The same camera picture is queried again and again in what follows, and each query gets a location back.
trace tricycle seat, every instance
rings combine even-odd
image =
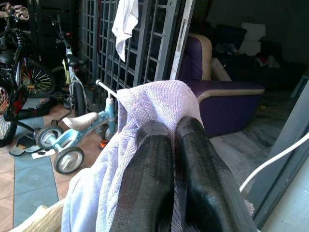
[[[62,121],[71,129],[76,131],[83,131],[89,127],[98,118],[98,114],[91,112],[79,117],[65,117]]]

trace lavender cloth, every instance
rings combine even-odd
[[[89,169],[71,181],[63,208],[62,232],[108,232],[117,206],[126,166],[135,154],[135,135],[149,120],[166,125],[175,154],[175,130],[184,116],[201,122],[199,105],[181,81],[159,81],[118,91],[118,133]],[[181,217],[175,186],[172,232],[180,232]]]

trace purple armchair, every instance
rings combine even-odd
[[[211,52],[207,37],[189,34],[178,77],[194,92],[208,137],[244,129],[264,92],[258,84],[232,82]]]

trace hanging towel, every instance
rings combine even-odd
[[[138,0],[120,0],[112,32],[116,36],[116,51],[120,59],[126,61],[126,39],[132,37],[132,30],[139,19]]]
[[[165,124],[174,155],[178,122],[184,116],[192,116],[202,122],[197,99],[184,82],[157,81],[117,93],[118,132],[93,166],[81,170],[70,181],[63,207],[62,232],[110,230],[122,176],[136,151],[135,135],[145,122],[156,120]],[[181,221],[175,185],[171,231],[181,232]]]

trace bicycle seat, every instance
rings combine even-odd
[[[71,129],[76,131],[83,131],[89,127],[95,120],[97,120],[98,114],[91,112],[79,117],[65,117],[62,121]]]
[[[0,54],[0,63],[14,65],[14,51],[6,50]]]
[[[86,64],[86,61],[84,60],[80,60],[77,57],[75,57],[73,54],[67,54],[67,58],[69,58],[69,66],[71,66],[72,68],[75,68],[79,65],[84,65]]]

